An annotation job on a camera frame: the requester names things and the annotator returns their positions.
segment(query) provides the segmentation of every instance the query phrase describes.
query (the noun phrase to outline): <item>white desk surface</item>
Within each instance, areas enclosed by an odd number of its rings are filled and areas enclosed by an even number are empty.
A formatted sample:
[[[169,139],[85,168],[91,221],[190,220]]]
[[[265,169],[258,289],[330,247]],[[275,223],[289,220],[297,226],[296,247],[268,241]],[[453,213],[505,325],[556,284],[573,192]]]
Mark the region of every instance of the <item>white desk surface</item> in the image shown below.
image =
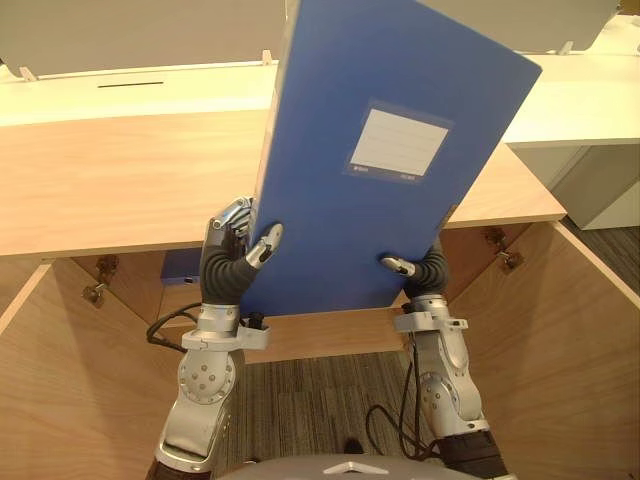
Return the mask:
[[[528,55],[543,73],[502,141],[518,146],[640,142],[640,27],[616,16],[593,46]],[[134,115],[268,109],[277,65],[159,67],[14,78],[0,67],[0,127]],[[158,85],[98,88],[105,84]]]
[[[542,75],[502,141],[517,146],[640,142],[640,26],[618,15],[593,46],[528,55]]]

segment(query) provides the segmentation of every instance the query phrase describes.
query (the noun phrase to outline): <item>robotic arm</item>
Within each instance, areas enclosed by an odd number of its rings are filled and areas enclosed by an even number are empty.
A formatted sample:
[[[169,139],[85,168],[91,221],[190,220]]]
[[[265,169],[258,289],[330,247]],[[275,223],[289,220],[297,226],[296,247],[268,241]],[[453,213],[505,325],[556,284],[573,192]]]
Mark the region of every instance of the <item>robotic arm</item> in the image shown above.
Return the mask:
[[[178,398],[147,480],[210,478],[233,415],[234,386],[244,365],[242,349],[267,346],[269,329],[262,325],[261,316],[241,320],[239,303],[277,250],[284,229],[281,224],[271,226],[247,252],[250,209],[251,199],[239,198],[207,225],[200,262],[202,306],[197,328],[182,337],[186,354],[178,367]],[[466,473],[476,478],[515,479],[507,473],[484,418],[480,394],[469,375],[462,337],[467,322],[449,315],[442,296],[449,274],[439,244],[419,262],[393,255],[383,256],[380,262],[407,277],[405,292],[410,302],[403,306],[404,314],[396,317],[395,327],[413,339],[418,398],[427,402],[427,421],[436,437],[439,456],[451,470],[386,457],[365,460],[358,455],[338,455],[268,461],[229,478],[281,479],[290,471],[312,479],[325,478],[329,471],[366,474],[393,470],[397,474],[394,478],[432,472],[430,478],[471,478]]]
[[[197,328],[182,337],[187,352],[178,367],[178,398],[148,480],[209,478],[232,416],[234,386],[244,365],[242,349],[267,346],[269,329],[259,316],[243,322],[239,303],[277,250],[283,227],[271,226],[245,254],[250,209],[251,199],[239,198],[207,225]]]
[[[449,272],[439,242],[420,262],[392,255],[380,262],[407,277],[404,290],[410,302],[394,323],[397,331],[413,335],[414,358],[419,358],[414,368],[422,372],[418,397],[427,404],[424,411],[440,458],[447,467],[476,477],[515,479],[507,473],[469,374],[462,336],[467,321],[449,315],[442,295]]]

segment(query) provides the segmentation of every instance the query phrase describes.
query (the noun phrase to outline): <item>label sticker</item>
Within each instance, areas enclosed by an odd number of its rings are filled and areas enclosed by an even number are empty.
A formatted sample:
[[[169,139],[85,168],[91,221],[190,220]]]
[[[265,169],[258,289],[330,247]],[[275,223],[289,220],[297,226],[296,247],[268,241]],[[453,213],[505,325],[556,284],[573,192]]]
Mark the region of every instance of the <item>label sticker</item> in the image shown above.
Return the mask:
[[[444,127],[372,108],[349,169],[356,174],[393,173],[398,179],[417,181],[426,173],[448,132]]]

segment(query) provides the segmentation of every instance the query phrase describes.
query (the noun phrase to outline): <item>metal hinge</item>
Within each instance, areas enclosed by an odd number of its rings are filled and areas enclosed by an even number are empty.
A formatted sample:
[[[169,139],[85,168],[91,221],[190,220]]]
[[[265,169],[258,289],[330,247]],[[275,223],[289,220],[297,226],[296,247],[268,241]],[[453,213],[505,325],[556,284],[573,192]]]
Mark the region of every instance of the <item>metal hinge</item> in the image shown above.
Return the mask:
[[[498,227],[489,227],[484,232],[484,238],[489,245],[496,247],[496,257],[501,259],[502,270],[511,273],[524,262],[524,257],[519,252],[507,249],[507,235]]]
[[[100,308],[104,303],[103,291],[109,286],[118,268],[118,257],[116,255],[103,255],[96,262],[98,270],[98,283],[93,286],[86,286],[82,291],[82,298],[92,303],[96,308]]]

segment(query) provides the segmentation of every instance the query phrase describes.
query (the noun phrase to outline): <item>wooden countertop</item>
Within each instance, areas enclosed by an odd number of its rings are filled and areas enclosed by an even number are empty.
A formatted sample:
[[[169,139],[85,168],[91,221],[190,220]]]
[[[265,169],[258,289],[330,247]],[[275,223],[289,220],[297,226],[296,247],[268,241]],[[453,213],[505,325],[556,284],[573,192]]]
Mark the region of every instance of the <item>wooden countertop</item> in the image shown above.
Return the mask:
[[[175,249],[252,194],[266,110],[0,128],[0,256]],[[446,228],[555,220],[564,209],[500,145]]]

